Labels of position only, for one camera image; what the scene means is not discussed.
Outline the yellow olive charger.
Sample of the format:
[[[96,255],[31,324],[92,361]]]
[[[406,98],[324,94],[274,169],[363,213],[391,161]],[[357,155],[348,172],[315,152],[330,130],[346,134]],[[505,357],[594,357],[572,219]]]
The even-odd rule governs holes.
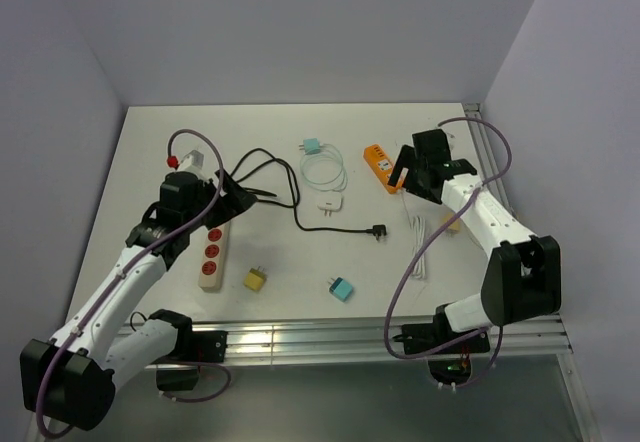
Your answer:
[[[267,280],[267,274],[263,267],[252,267],[244,278],[243,285],[253,291],[259,292]]]

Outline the tan yellow charger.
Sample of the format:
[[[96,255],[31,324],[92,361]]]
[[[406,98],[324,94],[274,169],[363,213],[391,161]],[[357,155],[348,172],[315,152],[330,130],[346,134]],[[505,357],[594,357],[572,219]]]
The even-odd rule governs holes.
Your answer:
[[[455,236],[461,231],[461,222],[454,217],[453,213],[448,213],[442,217],[441,223],[446,225],[444,233],[448,236]]]

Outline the white dual usb charger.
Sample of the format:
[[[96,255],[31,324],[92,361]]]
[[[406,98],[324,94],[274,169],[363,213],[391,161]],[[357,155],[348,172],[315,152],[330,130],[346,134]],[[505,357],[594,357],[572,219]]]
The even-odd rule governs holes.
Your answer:
[[[321,192],[316,196],[316,207],[323,212],[325,217],[331,217],[333,213],[337,213],[343,206],[343,195],[340,192],[328,191]]]

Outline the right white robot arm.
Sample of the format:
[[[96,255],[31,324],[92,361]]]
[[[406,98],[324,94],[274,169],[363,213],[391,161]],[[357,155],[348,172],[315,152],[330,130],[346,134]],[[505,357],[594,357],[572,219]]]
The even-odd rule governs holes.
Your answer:
[[[478,294],[439,307],[427,335],[426,353],[452,352],[490,327],[504,327],[561,307],[561,250],[551,236],[538,236],[492,195],[477,169],[453,159],[441,129],[419,132],[402,147],[390,175],[412,195],[444,205],[462,221],[487,256]]]

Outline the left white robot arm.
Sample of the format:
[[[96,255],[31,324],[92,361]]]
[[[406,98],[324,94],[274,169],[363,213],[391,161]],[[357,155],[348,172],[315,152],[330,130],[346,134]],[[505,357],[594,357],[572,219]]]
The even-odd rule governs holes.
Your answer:
[[[133,334],[117,336],[143,296],[189,247],[192,233],[216,229],[256,203],[225,170],[216,174],[217,181],[189,171],[169,173],[98,290],[49,339],[32,339],[23,348],[24,405],[44,437],[66,434],[48,429],[49,419],[67,429],[94,429],[117,392],[155,362],[197,364],[193,322],[186,315],[159,309]]]

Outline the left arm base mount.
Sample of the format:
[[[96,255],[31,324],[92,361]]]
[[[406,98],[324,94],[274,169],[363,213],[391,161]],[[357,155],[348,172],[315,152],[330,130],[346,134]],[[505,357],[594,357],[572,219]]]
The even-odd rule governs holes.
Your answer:
[[[194,331],[187,345],[157,360],[160,365],[180,365],[180,368],[158,368],[156,387],[166,392],[187,392],[196,387],[204,368],[193,363],[224,361],[228,333],[223,330]]]

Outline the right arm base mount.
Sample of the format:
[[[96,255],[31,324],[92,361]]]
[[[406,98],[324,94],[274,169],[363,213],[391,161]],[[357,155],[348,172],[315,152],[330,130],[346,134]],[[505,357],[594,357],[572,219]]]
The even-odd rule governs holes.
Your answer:
[[[462,333],[455,333],[446,326],[438,327],[436,323],[404,324],[393,341],[402,345],[405,355],[413,355],[451,342],[460,336]],[[448,358],[428,360],[429,373],[437,383],[459,385],[468,382],[473,371],[471,356],[487,354],[490,348],[486,332],[465,339],[437,352],[437,355],[447,355]]]

